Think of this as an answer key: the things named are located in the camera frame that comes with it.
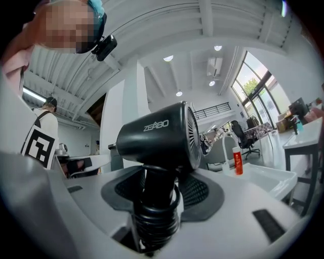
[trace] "fluorescent light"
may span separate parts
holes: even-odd
[[[172,59],[173,59],[173,55],[171,55],[171,56],[168,56],[168,57],[166,57],[166,58],[163,58],[164,59],[164,61],[167,61],[167,62],[169,62],[169,61],[171,61]]]
[[[46,99],[43,98],[42,96],[37,95],[37,94],[33,93],[32,91],[30,91],[30,90],[28,90],[28,89],[26,89],[26,88],[24,88],[23,91],[24,91],[24,93],[26,93],[26,94],[28,94],[28,95],[30,95],[30,96],[33,96],[34,98],[36,98],[36,99],[42,101],[43,103],[46,101]]]
[[[222,46],[214,46],[215,51],[220,51],[222,49]]]
[[[286,14],[287,14],[287,3],[285,0],[282,0],[281,16],[285,17]]]

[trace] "air vent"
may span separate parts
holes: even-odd
[[[200,161],[198,126],[190,108],[188,108],[188,133],[191,156],[194,160]]]

